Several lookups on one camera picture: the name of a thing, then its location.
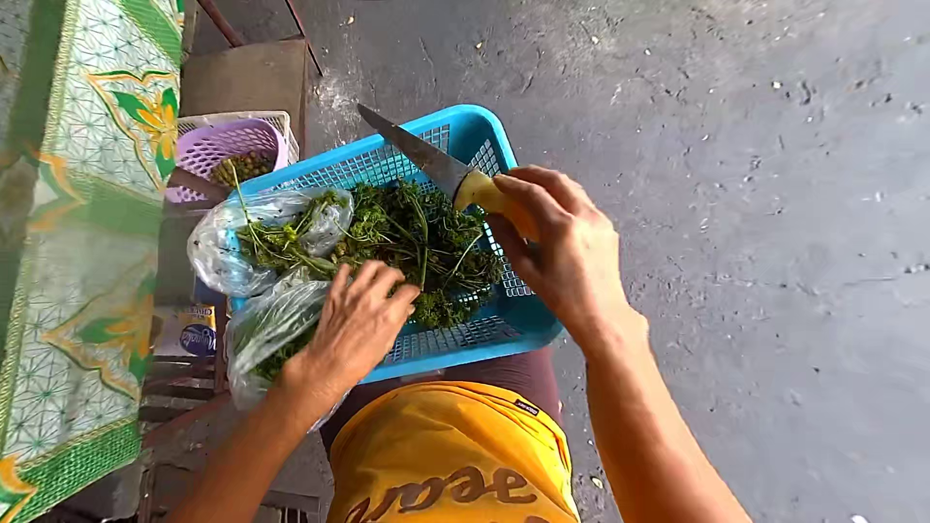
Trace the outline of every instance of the hand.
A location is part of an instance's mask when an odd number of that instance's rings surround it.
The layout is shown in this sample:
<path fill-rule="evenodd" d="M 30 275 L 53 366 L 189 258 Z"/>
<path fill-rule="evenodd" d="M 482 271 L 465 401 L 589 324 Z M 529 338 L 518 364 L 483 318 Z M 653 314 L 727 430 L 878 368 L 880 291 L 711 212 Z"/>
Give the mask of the hand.
<path fill-rule="evenodd" d="M 509 221 L 489 215 L 494 237 L 516 274 L 573 337 L 616 324 L 620 315 L 639 316 L 620 283 L 619 236 L 580 184 L 536 166 L 514 168 L 493 180 L 533 215 L 540 239 L 527 245 Z"/>
<path fill-rule="evenodd" d="M 298 402 L 339 401 L 388 353 L 413 313 L 416 286 L 401 285 L 388 297 L 404 281 L 402 272 L 369 260 L 349 284 L 350 271 L 349 265 L 339 267 L 313 340 L 281 371 L 280 387 Z"/>

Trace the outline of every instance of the left hand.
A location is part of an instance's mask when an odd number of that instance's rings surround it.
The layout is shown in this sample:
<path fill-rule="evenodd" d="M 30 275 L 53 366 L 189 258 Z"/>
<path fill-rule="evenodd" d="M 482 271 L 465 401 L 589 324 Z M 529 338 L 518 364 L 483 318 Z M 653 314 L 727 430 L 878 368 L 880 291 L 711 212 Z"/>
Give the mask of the left hand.
<path fill-rule="evenodd" d="M 313 340 L 285 363 L 278 388 L 302 406 L 334 405 L 391 350 L 397 333 L 413 313 L 419 288 L 401 285 L 404 274 L 383 261 L 366 261 L 349 284 L 349 265 L 341 265 Z M 316 422 L 322 414 L 307 412 Z"/>

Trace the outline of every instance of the metal pipe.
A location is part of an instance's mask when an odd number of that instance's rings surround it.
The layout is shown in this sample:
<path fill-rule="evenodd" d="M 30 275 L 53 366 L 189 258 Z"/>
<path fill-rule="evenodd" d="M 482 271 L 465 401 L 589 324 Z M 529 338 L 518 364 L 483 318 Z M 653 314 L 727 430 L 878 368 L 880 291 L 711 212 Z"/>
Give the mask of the metal pipe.
<path fill-rule="evenodd" d="M 233 29 L 228 21 L 223 18 L 222 13 L 219 12 L 219 8 L 216 4 L 213 3 L 213 0 L 197 0 L 197 3 L 200 4 L 200 7 L 203 8 L 204 12 L 213 23 L 216 24 L 217 29 L 220 33 L 223 33 L 223 36 L 226 37 L 226 41 L 229 42 L 230 47 L 239 47 L 244 46 L 246 42 L 243 41 L 242 36 L 239 36 L 239 33 Z"/>
<path fill-rule="evenodd" d="M 303 41 L 307 43 L 307 50 L 310 52 L 310 58 L 313 60 L 313 65 L 316 66 L 316 72 L 323 76 L 323 68 L 320 67 L 320 62 L 316 61 L 316 55 L 313 53 L 313 46 L 310 44 L 310 38 L 307 37 L 307 32 L 303 30 L 303 21 L 297 16 L 297 11 L 294 10 L 294 5 L 291 4 L 291 0 L 285 0 L 287 4 L 287 10 L 291 12 L 291 17 L 294 19 L 294 22 L 297 23 L 298 31 L 300 31 L 300 36 L 303 36 Z"/>

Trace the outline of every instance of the brown pants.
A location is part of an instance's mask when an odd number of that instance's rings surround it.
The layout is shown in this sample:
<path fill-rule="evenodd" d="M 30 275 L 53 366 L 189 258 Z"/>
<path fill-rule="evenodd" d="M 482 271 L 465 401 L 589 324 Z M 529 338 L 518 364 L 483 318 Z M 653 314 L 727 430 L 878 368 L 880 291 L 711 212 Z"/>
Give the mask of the brown pants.
<path fill-rule="evenodd" d="M 476 361 L 445 369 L 442 376 L 423 380 L 475 382 L 494 385 L 525 397 L 530 403 L 549 414 L 555 422 L 562 424 L 562 412 L 559 410 L 559 390 L 555 384 L 555 372 L 552 370 L 552 349 L 543 347 L 519 355 L 508 355 L 484 361 Z M 356 385 L 346 396 L 345 401 L 333 417 L 321 428 L 320 436 L 329 455 L 329 447 L 336 435 L 356 412 L 381 395 L 411 382 L 402 382 L 400 378 L 391 378 L 381 382 Z"/>

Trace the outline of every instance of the shirt label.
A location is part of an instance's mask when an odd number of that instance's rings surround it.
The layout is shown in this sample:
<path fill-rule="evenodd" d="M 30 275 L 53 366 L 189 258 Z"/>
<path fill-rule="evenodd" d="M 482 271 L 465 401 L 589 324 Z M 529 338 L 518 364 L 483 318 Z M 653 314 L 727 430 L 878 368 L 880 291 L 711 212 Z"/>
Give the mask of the shirt label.
<path fill-rule="evenodd" d="M 519 407 L 520 409 L 523 409 L 523 410 L 529 412 L 530 414 L 532 414 L 532 415 L 534 415 L 534 416 L 539 415 L 539 409 L 537 409 L 536 407 L 533 407 L 532 405 L 530 405 L 530 404 L 528 404 L 528 403 L 526 403 L 526 402 L 524 402 L 524 401 L 521 401 L 521 400 L 519 400 L 519 399 L 516 400 L 516 401 L 514 401 L 514 402 L 513 402 L 513 405 L 516 405 L 516 406 Z"/>

